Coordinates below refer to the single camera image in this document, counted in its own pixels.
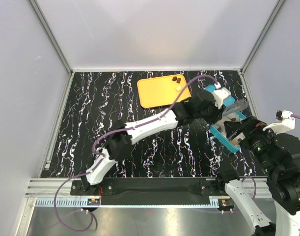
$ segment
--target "blue tray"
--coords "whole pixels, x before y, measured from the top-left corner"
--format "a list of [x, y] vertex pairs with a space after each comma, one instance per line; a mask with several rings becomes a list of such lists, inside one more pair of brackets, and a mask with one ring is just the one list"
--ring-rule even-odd
[[[215, 90], [214, 85], [208, 85], [204, 90], [213, 92]], [[235, 103], [235, 99], [230, 96], [229, 98], [225, 99], [224, 105], [226, 107], [233, 105]], [[242, 114], [241, 112], [236, 112], [236, 114], [241, 118], [241, 119], [246, 119], [246, 116]], [[236, 153], [240, 150], [239, 147], [235, 147], [227, 138], [225, 138], [217, 129], [214, 125], [211, 125], [210, 127], [210, 132], [231, 152]]]

